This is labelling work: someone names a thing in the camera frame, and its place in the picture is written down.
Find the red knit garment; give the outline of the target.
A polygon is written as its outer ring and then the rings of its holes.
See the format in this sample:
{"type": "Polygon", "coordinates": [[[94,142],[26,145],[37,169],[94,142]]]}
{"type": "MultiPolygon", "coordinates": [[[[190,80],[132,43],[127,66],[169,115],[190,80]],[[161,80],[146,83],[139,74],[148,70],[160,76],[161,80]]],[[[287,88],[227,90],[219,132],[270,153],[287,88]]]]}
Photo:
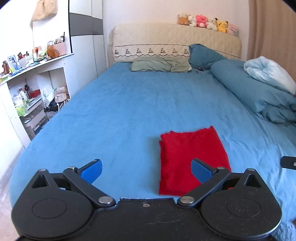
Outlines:
{"type": "Polygon", "coordinates": [[[191,172],[191,162],[199,159],[213,168],[231,169],[227,153],[213,126],[195,132],[161,135],[161,177],[159,194],[183,196],[201,185],[191,172]]]}

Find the teal rolled duvet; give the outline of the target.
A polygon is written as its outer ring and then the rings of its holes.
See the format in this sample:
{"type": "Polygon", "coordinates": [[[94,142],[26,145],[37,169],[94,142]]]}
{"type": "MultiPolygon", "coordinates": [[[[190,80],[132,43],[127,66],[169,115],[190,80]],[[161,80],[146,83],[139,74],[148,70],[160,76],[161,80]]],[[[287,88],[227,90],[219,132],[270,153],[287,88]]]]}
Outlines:
{"type": "Polygon", "coordinates": [[[295,123],[295,97],[251,77],[240,60],[221,60],[212,74],[259,118],[272,123],[295,123]]]}

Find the light blue blanket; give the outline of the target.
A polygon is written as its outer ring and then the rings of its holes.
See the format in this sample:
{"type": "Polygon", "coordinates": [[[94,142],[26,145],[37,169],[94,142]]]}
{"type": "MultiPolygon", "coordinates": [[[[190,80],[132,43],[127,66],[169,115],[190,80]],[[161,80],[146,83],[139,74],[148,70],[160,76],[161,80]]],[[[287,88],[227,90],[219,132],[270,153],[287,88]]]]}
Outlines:
{"type": "Polygon", "coordinates": [[[246,61],[244,71],[252,78],[295,95],[295,81],[278,63],[264,56],[246,61]]]}

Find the blue bed sheet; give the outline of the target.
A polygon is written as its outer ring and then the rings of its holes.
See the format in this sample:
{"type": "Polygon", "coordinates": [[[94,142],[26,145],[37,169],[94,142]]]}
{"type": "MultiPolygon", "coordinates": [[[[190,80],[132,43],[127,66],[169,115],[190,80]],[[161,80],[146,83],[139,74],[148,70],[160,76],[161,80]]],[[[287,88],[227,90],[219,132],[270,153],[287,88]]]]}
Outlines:
{"type": "Polygon", "coordinates": [[[257,116],[210,71],[132,72],[115,63],[81,89],[19,156],[10,179],[15,204],[41,168],[60,173],[102,161],[94,182],[115,200],[157,198],[161,134],[214,127],[234,172],[255,168],[282,209],[276,240],[295,240],[295,124],[257,116]]]}

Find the white shelf unit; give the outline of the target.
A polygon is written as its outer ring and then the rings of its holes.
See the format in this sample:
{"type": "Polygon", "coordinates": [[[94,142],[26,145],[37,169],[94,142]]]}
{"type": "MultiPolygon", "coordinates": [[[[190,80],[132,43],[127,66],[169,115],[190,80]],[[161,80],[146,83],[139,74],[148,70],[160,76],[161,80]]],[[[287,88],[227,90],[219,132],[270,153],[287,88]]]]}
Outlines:
{"type": "Polygon", "coordinates": [[[74,54],[28,66],[1,83],[1,137],[19,149],[26,148],[35,136],[40,121],[47,119],[44,109],[62,88],[71,99],[77,84],[71,77],[70,62],[74,54]]]}

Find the dark teal pillow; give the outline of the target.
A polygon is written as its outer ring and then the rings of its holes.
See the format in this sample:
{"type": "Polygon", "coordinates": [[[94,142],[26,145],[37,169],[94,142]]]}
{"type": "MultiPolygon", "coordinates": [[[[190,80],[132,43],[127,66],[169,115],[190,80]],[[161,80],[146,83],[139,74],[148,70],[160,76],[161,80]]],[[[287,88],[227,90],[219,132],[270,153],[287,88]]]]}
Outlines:
{"type": "Polygon", "coordinates": [[[218,52],[201,44],[190,45],[189,51],[189,63],[192,68],[210,69],[214,63],[227,59],[218,52]]]}

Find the beige curtain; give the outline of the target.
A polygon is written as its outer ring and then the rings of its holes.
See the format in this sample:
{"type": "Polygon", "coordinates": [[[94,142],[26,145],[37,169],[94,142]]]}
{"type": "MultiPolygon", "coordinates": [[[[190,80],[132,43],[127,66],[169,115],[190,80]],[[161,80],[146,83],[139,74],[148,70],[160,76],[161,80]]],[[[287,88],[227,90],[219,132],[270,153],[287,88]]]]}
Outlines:
{"type": "Polygon", "coordinates": [[[295,79],[295,12],[284,1],[249,1],[247,59],[276,61],[295,79]]]}

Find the light pink plush toy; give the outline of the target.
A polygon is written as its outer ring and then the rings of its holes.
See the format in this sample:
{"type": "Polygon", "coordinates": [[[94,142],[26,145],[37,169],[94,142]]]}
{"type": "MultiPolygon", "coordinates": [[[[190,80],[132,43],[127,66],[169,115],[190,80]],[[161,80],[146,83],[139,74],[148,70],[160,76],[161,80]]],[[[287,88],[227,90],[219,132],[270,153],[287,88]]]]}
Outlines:
{"type": "Polygon", "coordinates": [[[234,24],[228,24],[228,26],[227,26],[227,34],[238,37],[239,28],[234,24]]]}

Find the white wardrobe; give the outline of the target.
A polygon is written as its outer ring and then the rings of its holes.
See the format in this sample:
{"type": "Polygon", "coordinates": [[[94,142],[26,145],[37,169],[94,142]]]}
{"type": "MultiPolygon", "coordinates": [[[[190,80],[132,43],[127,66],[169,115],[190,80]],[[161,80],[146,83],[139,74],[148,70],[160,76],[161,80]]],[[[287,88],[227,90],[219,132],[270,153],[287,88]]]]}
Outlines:
{"type": "Polygon", "coordinates": [[[72,55],[64,60],[70,97],[107,70],[103,1],[69,1],[69,36],[72,55]]]}

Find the yellow plush toy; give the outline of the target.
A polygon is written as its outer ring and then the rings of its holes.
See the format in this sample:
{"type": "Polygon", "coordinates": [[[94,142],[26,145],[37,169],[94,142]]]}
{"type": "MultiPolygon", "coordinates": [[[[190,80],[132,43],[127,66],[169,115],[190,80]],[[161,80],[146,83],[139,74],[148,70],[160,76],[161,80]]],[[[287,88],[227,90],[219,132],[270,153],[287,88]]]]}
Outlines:
{"type": "Polygon", "coordinates": [[[217,31],[227,33],[228,21],[220,21],[216,18],[217,31]]]}

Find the brown teddy bear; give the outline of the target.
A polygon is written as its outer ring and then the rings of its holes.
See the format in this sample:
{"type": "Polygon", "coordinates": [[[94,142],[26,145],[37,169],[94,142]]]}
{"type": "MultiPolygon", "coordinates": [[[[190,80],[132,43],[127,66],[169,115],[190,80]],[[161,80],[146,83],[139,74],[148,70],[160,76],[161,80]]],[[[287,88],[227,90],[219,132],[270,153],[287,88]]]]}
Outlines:
{"type": "Polygon", "coordinates": [[[55,47],[55,45],[48,45],[47,46],[47,58],[48,59],[55,59],[60,56],[59,50],[55,47]]]}

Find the cream white plush toy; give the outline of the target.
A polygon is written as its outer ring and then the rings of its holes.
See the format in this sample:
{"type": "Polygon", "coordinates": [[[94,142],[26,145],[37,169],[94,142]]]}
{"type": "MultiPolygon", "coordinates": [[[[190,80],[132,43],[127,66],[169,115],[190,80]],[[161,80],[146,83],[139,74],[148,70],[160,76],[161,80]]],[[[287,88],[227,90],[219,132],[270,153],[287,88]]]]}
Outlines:
{"type": "Polygon", "coordinates": [[[218,29],[217,29],[217,18],[208,18],[208,21],[206,23],[206,28],[208,30],[218,31],[218,29]]]}

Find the green pillow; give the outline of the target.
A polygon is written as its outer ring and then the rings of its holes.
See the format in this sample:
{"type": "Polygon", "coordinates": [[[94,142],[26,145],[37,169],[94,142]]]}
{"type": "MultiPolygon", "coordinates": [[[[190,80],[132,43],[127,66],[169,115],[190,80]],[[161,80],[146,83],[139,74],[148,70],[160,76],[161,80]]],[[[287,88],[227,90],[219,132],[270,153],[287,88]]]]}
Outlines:
{"type": "Polygon", "coordinates": [[[159,71],[187,73],[192,67],[187,58],[171,56],[138,57],[133,61],[131,71],[159,71]]]}

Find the brown plush toy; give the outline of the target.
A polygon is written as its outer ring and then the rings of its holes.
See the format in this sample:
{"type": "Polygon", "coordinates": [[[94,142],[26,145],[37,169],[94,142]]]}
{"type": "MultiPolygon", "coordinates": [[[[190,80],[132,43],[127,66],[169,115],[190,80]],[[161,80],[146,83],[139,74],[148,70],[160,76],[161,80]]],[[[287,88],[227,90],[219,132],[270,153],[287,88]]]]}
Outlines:
{"type": "Polygon", "coordinates": [[[190,24],[188,20],[188,15],[185,13],[178,14],[178,24],[188,26],[190,24]]]}

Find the beige quilted headboard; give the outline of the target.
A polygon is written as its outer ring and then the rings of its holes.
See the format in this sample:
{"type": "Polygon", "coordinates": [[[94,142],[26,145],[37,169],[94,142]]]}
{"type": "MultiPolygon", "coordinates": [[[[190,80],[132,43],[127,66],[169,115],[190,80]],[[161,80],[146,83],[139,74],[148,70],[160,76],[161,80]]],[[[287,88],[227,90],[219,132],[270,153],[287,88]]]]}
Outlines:
{"type": "Polygon", "coordinates": [[[133,62],[141,56],[189,58],[189,46],[201,44],[228,59],[241,59],[238,37],[205,28],[169,23],[127,23],[113,30],[114,62],[133,62]]]}

